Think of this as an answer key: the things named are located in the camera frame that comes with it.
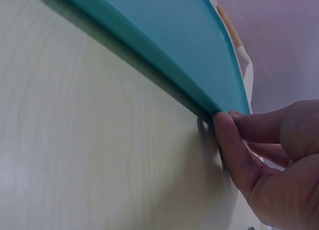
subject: wood grain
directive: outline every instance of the wood grain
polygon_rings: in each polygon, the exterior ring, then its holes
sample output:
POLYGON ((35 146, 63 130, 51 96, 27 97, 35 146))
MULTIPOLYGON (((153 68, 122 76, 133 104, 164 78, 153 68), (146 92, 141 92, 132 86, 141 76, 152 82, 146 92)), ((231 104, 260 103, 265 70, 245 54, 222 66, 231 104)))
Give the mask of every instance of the wood grain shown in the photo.
POLYGON ((0 229, 258 229, 188 99, 108 31, 66 0, 0 23, 0 229))

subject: hand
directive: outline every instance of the hand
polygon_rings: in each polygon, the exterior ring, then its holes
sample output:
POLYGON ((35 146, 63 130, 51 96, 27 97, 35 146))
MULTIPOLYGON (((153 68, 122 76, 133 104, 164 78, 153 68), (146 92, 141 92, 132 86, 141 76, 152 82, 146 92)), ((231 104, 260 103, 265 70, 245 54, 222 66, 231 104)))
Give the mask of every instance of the hand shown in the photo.
POLYGON ((213 121, 231 178, 256 216, 284 230, 318 230, 319 100, 260 115, 217 113, 213 121))

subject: blue plastic rim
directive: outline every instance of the blue plastic rim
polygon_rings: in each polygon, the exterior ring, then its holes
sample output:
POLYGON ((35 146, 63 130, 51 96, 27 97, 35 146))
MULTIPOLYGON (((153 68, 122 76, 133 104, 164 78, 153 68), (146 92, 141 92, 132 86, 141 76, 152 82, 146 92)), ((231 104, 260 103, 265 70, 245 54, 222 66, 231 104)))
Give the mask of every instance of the blue plastic rim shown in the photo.
POLYGON ((209 0, 72 0, 209 114, 250 113, 241 71, 209 0))

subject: finger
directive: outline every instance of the finger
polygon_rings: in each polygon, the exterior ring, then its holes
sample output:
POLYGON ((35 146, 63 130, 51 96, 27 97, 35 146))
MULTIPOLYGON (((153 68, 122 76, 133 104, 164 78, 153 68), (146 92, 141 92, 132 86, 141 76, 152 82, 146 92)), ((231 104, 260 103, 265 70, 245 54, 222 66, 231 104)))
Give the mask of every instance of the finger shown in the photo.
POLYGON ((247 149, 249 150, 251 156, 253 157, 254 161, 256 162, 256 164, 258 165, 258 167, 262 170, 262 172, 264 174, 268 174, 268 175, 274 175, 274 174, 278 174, 281 171, 278 169, 274 169, 274 168, 270 168, 267 164, 265 164, 258 156, 256 156, 253 151, 251 150, 251 148, 246 145, 247 149))
POLYGON ((243 139, 255 143, 279 143, 281 118, 286 109, 257 115, 239 115, 232 111, 230 115, 243 139))
POLYGON ((272 161, 280 167, 287 168, 292 161, 280 144, 258 144, 250 142, 248 146, 259 156, 272 161))
POLYGON ((242 141, 232 117, 226 113, 217 113, 213 121, 216 138, 230 176, 236 187, 248 200, 263 172, 242 141))

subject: fingernail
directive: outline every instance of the fingernail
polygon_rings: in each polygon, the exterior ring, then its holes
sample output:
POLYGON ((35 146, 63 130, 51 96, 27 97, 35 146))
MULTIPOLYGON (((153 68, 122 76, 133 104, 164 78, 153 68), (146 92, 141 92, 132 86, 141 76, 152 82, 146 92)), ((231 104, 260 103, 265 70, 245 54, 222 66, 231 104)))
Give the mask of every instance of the fingernail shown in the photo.
POLYGON ((230 111, 229 112, 230 116, 233 117, 233 118, 237 118, 239 116, 242 116, 244 114, 242 114, 241 112, 238 112, 238 111, 230 111))

